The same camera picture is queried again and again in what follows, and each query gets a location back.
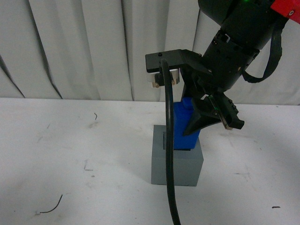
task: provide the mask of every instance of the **curtain fold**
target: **curtain fold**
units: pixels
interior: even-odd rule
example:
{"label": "curtain fold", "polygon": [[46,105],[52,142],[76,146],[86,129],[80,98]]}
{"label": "curtain fold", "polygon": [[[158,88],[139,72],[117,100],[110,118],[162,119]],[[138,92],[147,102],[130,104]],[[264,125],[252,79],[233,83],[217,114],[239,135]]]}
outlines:
{"label": "curtain fold", "polygon": [[[173,49],[204,54],[219,25],[197,0],[2,0],[0,55],[26,98],[164,101],[147,82],[145,55]],[[235,103],[300,104],[300,27],[289,21],[283,56],[266,81],[241,77]],[[247,71],[261,76],[268,43]],[[173,87],[179,101],[184,82]],[[0,69],[0,97],[22,98]]]}

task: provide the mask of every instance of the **gray box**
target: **gray box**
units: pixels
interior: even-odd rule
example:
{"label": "gray box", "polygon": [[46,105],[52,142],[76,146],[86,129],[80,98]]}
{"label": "gray box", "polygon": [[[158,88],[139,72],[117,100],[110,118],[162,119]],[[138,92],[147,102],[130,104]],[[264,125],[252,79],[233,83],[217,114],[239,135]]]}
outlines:
{"label": "gray box", "polygon": [[[166,185],[165,175],[165,150],[164,150],[165,126],[154,125],[151,184]],[[199,139],[196,147],[188,150],[174,151],[174,183],[176,186],[197,186],[200,171],[203,164],[203,155]]]}

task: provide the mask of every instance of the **white table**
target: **white table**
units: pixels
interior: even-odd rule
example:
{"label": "white table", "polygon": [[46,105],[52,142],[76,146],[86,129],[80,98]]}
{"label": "white table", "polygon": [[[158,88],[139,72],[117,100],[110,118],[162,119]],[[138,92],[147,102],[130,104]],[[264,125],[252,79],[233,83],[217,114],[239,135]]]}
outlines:
{"label": "white table", "polygon": [[[238,109],[242,130],[200,133],[198,186],[176,187],[182,224],[300,224],[300,106]],[[0,99],[0,224],[171,225],[150,184],[154,124],[164,103]]]}

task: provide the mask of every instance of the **black cable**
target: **black cable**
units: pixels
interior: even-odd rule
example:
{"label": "black cable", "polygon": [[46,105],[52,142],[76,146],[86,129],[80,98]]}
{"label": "black cable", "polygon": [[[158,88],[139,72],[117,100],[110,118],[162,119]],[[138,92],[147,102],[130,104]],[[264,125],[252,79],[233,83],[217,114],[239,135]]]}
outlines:
{"label": "black cable", "polygon": [[47,211],[47,212],[40,212],[40,213],[48,213],[48,212],[52,212],[53,210],[55,210],[57,208],[57,206],[59,205],[61,198],[62,198],[62,195],[60,196],[60,200],[58,201],[57,205],[52,210]]}
{"label": "black cable", "polygon": [[165,82],[165,120],[166,120],[166,148],[165,148],[165,173],[169,208],[174,225],[181,225],[175,199],[173,151],[174,151],[174,105],[172,77],[166,59],[160,60],[160,73]]}

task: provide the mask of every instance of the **blue object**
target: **blue object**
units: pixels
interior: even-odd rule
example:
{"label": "blue object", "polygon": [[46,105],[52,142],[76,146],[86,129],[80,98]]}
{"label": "blue object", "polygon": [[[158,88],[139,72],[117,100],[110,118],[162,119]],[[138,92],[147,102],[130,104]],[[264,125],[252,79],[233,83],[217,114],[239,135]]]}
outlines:
{"label": "blue object", "polygon": [[174,149],[193,149],[200,131],[183,136],[183,132],[193,114],[194,108],[191,97],[185,97],[181,102],[174,103]]}

